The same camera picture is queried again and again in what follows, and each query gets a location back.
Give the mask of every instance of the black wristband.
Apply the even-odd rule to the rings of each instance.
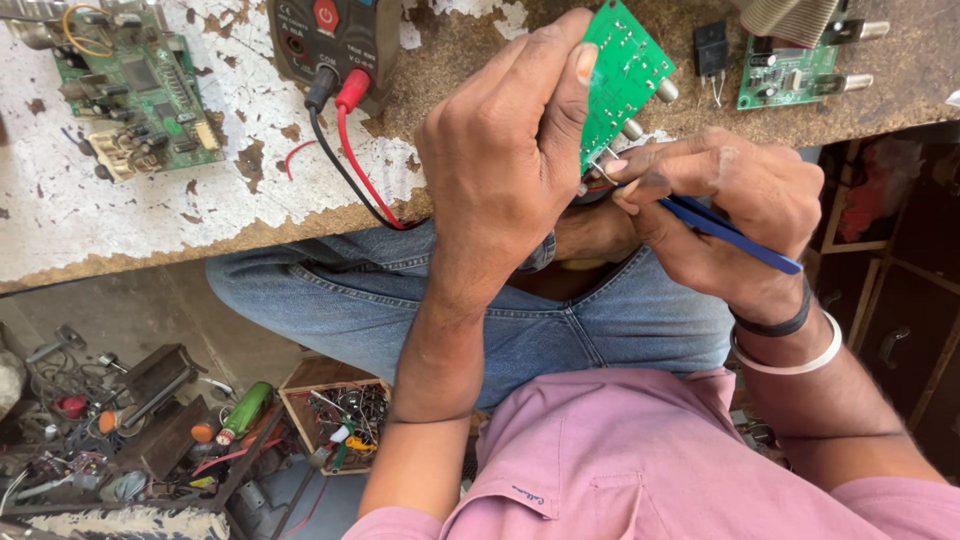
[[[804,302],[800,305],[800,312],[794,315],[789,321],[780,323],[778,325],[761,325],[759,323],[754,323],[744,319],[743,317],[737,315],[733,312],[733,309],[730,309],[733,319],[736,320],[736,324],[740,325],[745,331],[750,333],[755,333],[756,335],[762,335],[764,337],[784,337],[785,335],[790,335],[791,333],[799,330],[803,327],[806,322],[806,316],[810,313],[810,297],[812,292],[810,291],[810,283],[807,282],[806,277],[804,277]]]

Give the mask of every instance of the denim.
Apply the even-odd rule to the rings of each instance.
[[[400,349],[427,284],[433,221],[409,232],[335,234],[211,258],[206,275],[228,306],[318,353],[394,380]],[[518,268],[553,259],[550,234]],[[723,301],[676,284],[649,247],[568,302],[504,286],[484,319],[484,383],[491,410],[534,377],[645,367],[683,377],[723,365],[732,317]]]

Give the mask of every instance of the green circuit board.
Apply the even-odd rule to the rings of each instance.
[[[618,0],[605,2],[585,41],[600,47],[590,80],[589,112],[580,148],[586,173],[601,152],[654,95],[676,66]]]
[[[847,13],[838,8],[830,21],[846,18]],[[744,61],[743,80],[740,82],[740,96],[736,100],[737,109],[824,101],[824,96],[816,93],[815,82],[817,76],[833,73],[837,58],[837,45],[827,45],[828,34],[820,36],[820,42],[812,49],[771,48],[770,42],[769,37],[750,35],[747,39],[747,56]],[[764,54],[776,55],[776,63],[764,67],[750,66],[750,58]],[[770,88],[776,92],[774,95],[762,95],[762,92],[769,91]]]
[[[127,162],[141,163],[132,167],[137,170],[124,178],[112,174],[115,170],[111,170],[115,182],[137,174],[182,169],[224,159],[219,145],[209,142],[211,136],[215,140],[215,135],[212,135],[204,116],[186,39],[180,35],[163,34],[154,15],[143,6],[127,2],[112,10],[138,16],[141,25],[135,28],[117,27],[112,23],[94,27],[84,25],[78,18],[77,32],[81,35],[86,32],[86,36],[109,43],[108,50],[112,53],[109,58],[89,55],[69,44],[58,47],[54,54],[62,87],[72,85],[75,88],[66,99],[74,117],[114,120],[115,129],[121,133],[130,126],[143,126],[149,134],[166,137],[149,152],[134,150],[127,161],[112,163],[117,166]],[[96,52],[107,50],[96,45],[89,48]],[[102,90],[109,86],[123,86],[125,93],[102,95]],[[132,116],[111,118],[110,110],[131,110]],[[139,143],[135,139],[130,147]],[[156,159],[156,163],[149,167],[151,170],[141,160],[148,154],[151,159]],[[98,160],[104,162],[99,152]]]

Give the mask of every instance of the man's left hand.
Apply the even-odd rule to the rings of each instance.
[[[437,227],[431,282],[449,302],[489,303],[576,195],[592,18],[573,10],[518,37],[418,128]]]

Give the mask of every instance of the circuit board with connectors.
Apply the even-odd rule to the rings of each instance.
[[[654,95],[676,66],[622,2],[604,3],[585,41],[600,47],[590,81],[589,112],[581,139],[581,172],[586,173],[613,138]]]
[[[115,128],[86,137],[100,164],[98,176],[119,183],[224,159],[205,119],[183,36],[164,33],[140,2],[115,5],[99,24],[84,19],[103,13],[72,14],[74,33],[97,41],[88,51],[110,52],[107,58],[94,56],[70,43],[54,49],[60,92],[73,115],[116,122]]]
[[[847,13],[838,7],[830,21],[846,18]],[[837,58],[837,45],[830,45],[829,40],[830,33],[824,32],[812,49],[775,48],[771,37],[750,36],[736,107],[746,110],[823,101],[817,78],[833,73]],[[769,65],[751,65],[751,61]]]

